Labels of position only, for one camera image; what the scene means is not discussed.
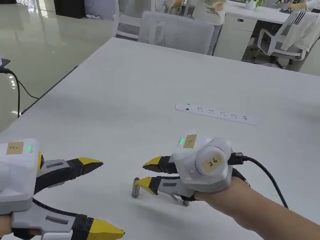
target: tiled floor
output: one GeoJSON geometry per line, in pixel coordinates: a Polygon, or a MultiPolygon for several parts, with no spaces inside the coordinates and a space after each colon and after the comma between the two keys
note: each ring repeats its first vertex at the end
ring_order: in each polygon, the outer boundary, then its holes
{"type": "MultiPolygon", "coordinates": [[[[53,0],[0,5],[0,55],[31,94],[41,96],[111,37],[112,22],[56,16],[53,0]]],[[[17,118],[14,79],[0,74],[0,132],[17,118]]],[[[21,91],[21,111],[34,99],[21,91]]]]}

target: black cable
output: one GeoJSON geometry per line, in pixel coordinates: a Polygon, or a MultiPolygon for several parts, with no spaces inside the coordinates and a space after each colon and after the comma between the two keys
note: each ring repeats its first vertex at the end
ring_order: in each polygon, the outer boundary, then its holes
{"type": "Polygon", "coordinates": [[[32,98],[34,99],[39,99],[38,97],[32,96],[27,89],[25,88],[25,86],[19,81],[17,75],[11,71],[8,68],[4,68],[4,67],[0,67],[0,73],[2,74],[11,74],[12,76],[14,76],[15,82],[16,82],[16,87],[18,90],[18,109],[17,109],[17,118],[20,117],[20,102],[21,102],[21,93],[20,93],[20,85],[23,87],[23,89],[25,90],[25,92],[32,98]]]}
{"type": "Polygon", "coordinates": [[[39,99],[39,98],[36,97],[36,96],[32,96],[32,95],[28,92],[28,90],[25,88],[25,86],[22,84],[22,82],[20,82],[17,78],[16,78],[15,80],[23,87],[23,89],[25,90],[25,92],[26,92],[31,98],[39,99]]]}
{"type": "Polygon", "coordinates": [[[282,195],[280,188],[279,188],[276,180],[274,179],[274,177],[271,175],[271,173],[260,162],[258,162],[257,160],[255,160],[252,157],[243,156],[243,160],[254,163],[255,165],[257,165],[259,168],[261,168],[264,171],[264,173],[270,178],[271,182],[273,183],[273,186],[274,186],[276,192],[278,193],[278,195],[282,201],[283,206],[288,209],[287,202],[286,202],[284,196],[282,195]]]}
{"type": "Polygon", "coordinates": [[[18,110],[17,110],[17,118],[20,118],[20,82],[18,81],[17,75],[8,69],[8,73],[11,74],[12,76],[14,76],[15,81],[16,81],[16,87],[18,89],[18,110]]]}

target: human arm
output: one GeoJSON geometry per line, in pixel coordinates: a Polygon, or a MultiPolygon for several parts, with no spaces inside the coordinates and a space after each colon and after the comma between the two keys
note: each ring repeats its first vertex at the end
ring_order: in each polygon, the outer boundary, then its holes
{"type": "Polygon", "coordinates": [[[11,216],[0,215],[0,238],[4,235],[10,234],[11,232],[11,216]]]}
{"type": "Polygon", "coordinates": [[[224,10],[224,4],[226,0],[204,0],[207,4],[207,8],[212,12],[216,13],[224,10]]]}
{"type": "Polygon", "coordinates": [[[264,240],[320,239],[320,225],[267,199],[236,177],[228,189],[218,193],[197,192],[195,198],[206,201],[264,240]]]}
{"type": "Polygon", "coordinates": [[[300,2],[300,3],[290,3],[288,6],[288,9],[292,10],[312,10],[312,9],[318,9],[320,7],[320,0],[311,0],[308,2],[300,2]]]}
{"type": "Polygon", "coordinates": [[[182,4],[182,0],[155,0],[155,10],[162,12],[163,6],[167,8],[179,8],[182,4]]]}
{"type": "Polygon", "coordinates": [[[307,9],[307,3],[306,2],[290,3],[288,5],[288,9],[292,9],[292,10],[307,9]]]}

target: white chair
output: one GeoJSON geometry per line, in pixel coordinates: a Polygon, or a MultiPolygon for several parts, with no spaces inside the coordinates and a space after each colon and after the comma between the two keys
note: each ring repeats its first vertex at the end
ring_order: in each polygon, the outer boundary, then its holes
{"type": "Polygon", "coordinates": [[[262,51],[267,56],[273,56],[276,58],[284,58],[290,60],[303,60],[306,55],[306,51],[297,48],[295,46],[291,46],[288,50],[281,50],[281,46],[284,40],[287,37],[287,33],[296,19],[298,12],[293,12],[287,18],[282,27],[274,34],[270,33],[266,29],[261,29],[259,33],[259,38],[257,42],[257,46],[259,48],[258,52],[255,56],[258,55],[260,51],[262,51]]]}
{"type": "Polygon", "coordinates": [[[155,11],[156,0],[115,0],[112,36],[138,39],[141,17],[144,11],[155,11]]]}
{"type": "Polygon", "coordinates": [[[208,54],[215,27],[182,16],[145,11],[138,41],[199,54],[208,54]]]}

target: metal spring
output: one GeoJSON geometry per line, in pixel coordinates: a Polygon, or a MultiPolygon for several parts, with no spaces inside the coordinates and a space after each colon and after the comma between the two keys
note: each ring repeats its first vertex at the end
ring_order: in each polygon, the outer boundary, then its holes
{"type": "Polygon", "coordinates": [[[131,193],[131,196],[133,198],[137,198],[140,194],[140,186],[136,184],[136,181],[140,180],[140,178],[136,177],[134,180],[133,180],[133,185],[132,185],[132,193],[131,193]]]}
{"type": "Polygon", "coordinates": [[[182,204],[183,204],[183,206],[185,206],[185,207],[189,207],[189,206],[190,206],[190,201],[183,200],[182,204]]]}

